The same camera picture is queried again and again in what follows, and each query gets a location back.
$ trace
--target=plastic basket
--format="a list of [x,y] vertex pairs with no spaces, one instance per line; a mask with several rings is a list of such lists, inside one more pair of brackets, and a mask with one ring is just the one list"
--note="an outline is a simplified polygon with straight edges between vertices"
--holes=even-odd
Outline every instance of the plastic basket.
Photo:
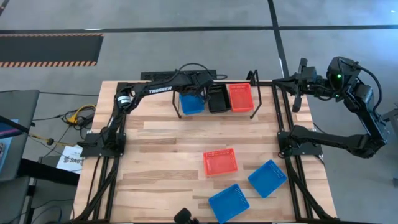
[[180,95],[182,112],[185,115],[201,113],[205,109],[205,105],[199,97],[192,95]]
[[232,112],[246,112],[253,110],[254,103],[249,83],[230,84],[228,86],[231,98]]
[[274,161],[269,160],[254,171],[248,177],[248,180],[261,197],[266,198],[281,186],[287,180],[287,177]]
[[219,223],[224,223],[250,207],[238,184],[209,198],[209,204]]
[[210,100],[208,102],[210,113],[220,113],[231,109],[228,90],[226,89],[225,84],[210,86],[208,94],[210,96]]
[[207,176],[229,174],[238,171],[234,149],[223,149],[203,153]]

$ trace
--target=red basket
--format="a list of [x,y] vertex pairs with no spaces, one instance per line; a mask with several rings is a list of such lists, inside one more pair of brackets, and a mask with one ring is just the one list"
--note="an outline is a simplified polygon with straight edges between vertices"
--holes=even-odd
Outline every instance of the red basket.
[[230,84],[228,86],[232,112],[246,112],[253,110],[254,103],[249,83]]
[[207,176],[229,174],[238,171],[234,149],[223,149],[203,153]]

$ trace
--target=gray floor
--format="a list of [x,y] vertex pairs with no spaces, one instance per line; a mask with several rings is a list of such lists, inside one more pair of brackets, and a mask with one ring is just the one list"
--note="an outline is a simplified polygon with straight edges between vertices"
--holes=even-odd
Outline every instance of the gray floor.
[[[398,24],[395,0],[274,0],[274,4],[280,26]],[[265,0],[11,0],[0,17],[0,30],[271,25]],[[359,61],[380,80],[384,93],[380,113],[393,109],[393,103],[398,102],[398,30],[281,31],[281,36],[290,73],[297,69],[300,57],[306,57],[309,65],[324,74],[332,57],[342,55]],[[231,79],[245,78],[250,69],[258,69],[262,79],[282,76],[273,31],[123,33],[106,34],[95,67],[2,68],[0,90],[98,94],[103,80],[137,80],[140,72],[173,70],[187,62],[202,63]],[[361,78],[374,87],[378,96],[374,82],[366,74]],[[40,95],[36,118],[64,113],[96,100],[87,96]],[[314,122],[326,132],[364,132],[342,103],[310,98],[310,106]],[[57,139],[65,128],[58,120],[42,121],[32,131]],[[63,140],[77,142],[80,137],[69,130]],[[398,189],[393,187],[392,178],[398,176],[397,143],[394,133],[390,134],[389,145],[371,159],[323,147],[331,192],[341,219],[396,223]],[[47,152],[40,144],[29,141],[24,157],[37,159]],[[58,187],[52,190],[52,194],[38,197],[42,201],[57,198],[54,192]]]

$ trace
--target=blue basket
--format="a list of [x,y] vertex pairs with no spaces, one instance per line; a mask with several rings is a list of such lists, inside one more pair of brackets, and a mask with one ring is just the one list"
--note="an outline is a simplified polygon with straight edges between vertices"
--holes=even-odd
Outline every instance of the blue basket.
[[205,105],[203,101],[199,97],[195,97],[192,95],[180,95],[182,112],[185,115],[200,113],[205,109]]
[[269,160],[254,171],[248,177],[248,180],[261,197],[266,198],[281,186],[287,180],[287,177],[274,161]]
[[238,184],[209,198],[209,204],[220,224],[239,215],[250,207]]

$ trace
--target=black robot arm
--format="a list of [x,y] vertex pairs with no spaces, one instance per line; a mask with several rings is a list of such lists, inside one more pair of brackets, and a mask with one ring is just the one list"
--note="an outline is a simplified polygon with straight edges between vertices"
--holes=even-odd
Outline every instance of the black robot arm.
[[358,78],[361,70],[368,72],[357,62],[348,58],[335,57],[328,67],[325,79],[317,75],[315,67],[307,67],[307,59],[302,58],[298,73],[288,78],[273,80],[273,83],[281,89],[295,95],[293,112],[300,110],[301,96],[304,94],[313,95],[323,101],[343,100],[344,105],[358,116],[366,130],[366,134],[344,137],[317,133],[295,125],[290,130],[286,146],[295,148],[303,143],[312,142],[346,149],[355,156],[369,158],[386,144],[385,124],[376,112],[381,98],[374,106],[372,88]]
[[101,141],[103,148],[116,151],[124,144],[122,139],[118,137],[117,133],[120,126],[124,123],[127,114],[137,108],[143,97],[166,91],[176,91],[181,95],[195,95],[204,102],[208,100],[206,88],[213,84],[213,79],[210,72],[181,72],[180,68],[176,70],[175,74],[168,80],[159,80],[144,83],[125,83],[114,96],[114,107],[108,125],[101,130]]

